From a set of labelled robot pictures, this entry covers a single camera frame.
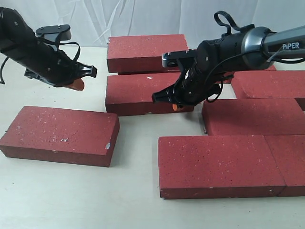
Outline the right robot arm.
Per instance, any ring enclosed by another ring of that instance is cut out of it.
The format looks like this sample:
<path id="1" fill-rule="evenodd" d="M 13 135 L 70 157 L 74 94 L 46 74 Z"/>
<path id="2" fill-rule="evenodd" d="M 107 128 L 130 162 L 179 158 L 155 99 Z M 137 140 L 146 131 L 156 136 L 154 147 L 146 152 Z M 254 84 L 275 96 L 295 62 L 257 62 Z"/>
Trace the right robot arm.
<path id="1" fill-rule="evenodd" d="M 163 67 L 178 67 L 177 81 L 152 94 L 154 103 L 165 102 L 178 108 L 196 106 L 209 97 L 219 97 L 225 80 L 234 72 L 269 68 L 274 62 L 288 64 L 305 60 L 305 28 L 282 32 L 266 27 L 245 29 L 215 40 L 202 41 L 197 49 L 167 52 Z"/>

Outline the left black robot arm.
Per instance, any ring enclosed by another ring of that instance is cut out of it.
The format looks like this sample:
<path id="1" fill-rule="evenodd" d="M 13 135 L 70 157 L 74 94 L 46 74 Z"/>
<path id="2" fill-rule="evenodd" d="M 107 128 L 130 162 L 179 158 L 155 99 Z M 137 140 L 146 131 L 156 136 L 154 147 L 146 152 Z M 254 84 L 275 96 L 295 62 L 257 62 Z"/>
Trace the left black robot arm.
<path id="1" fill-rule="evenodd" d="M 85 76 L 95 78 L 97 68 L 78 61 L 80 49 L 70 58 L 61 45 L 72 44 L 68 24 L 44 26 L 34 31 L 13 9 L 0 9 L 0 52 L 25 67 L 24 75 L 53 87 L 84 89 Z"/>

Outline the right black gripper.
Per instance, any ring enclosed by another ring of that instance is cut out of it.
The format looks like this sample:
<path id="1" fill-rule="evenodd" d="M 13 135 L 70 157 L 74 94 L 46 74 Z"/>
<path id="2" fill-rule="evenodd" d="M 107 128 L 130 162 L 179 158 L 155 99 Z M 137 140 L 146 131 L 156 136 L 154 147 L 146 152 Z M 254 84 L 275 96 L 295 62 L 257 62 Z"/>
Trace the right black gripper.
<path id="1" fill-rule="evenodd" d="M 183 106 L 195 106 L 221 92 L 218 83 L 222 80 L 222 73 L 202 72 L 194 59 L 178 59 L 176 63 L 181 71 L 179 78 L 174 84 L 153 93 L 154 103 L 171 103 L 174 111 L 181 111 Z"/>

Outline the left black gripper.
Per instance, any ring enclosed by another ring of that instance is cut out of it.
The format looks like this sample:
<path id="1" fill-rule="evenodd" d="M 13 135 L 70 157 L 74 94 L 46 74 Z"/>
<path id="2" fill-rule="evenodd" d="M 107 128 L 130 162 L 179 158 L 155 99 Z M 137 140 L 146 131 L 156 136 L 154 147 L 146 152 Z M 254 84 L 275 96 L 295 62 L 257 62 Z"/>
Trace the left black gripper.
<path id="1" fill-rule="evenodd" d="M 83 91 L 85 76 L 95 78 L 97 68 L 78 61 L 81 47 L 77 42 L 69 42 L 78 46 L 71 59 L 59 46 L 61 42 L 53 42 L 45 38 L 35 38 L 31 42 L 11 44 L 7 47 L 7 57 L 26 68 L 25 76 L 35 78 L 54 87 L 65 87 L 75 91 Z"/>

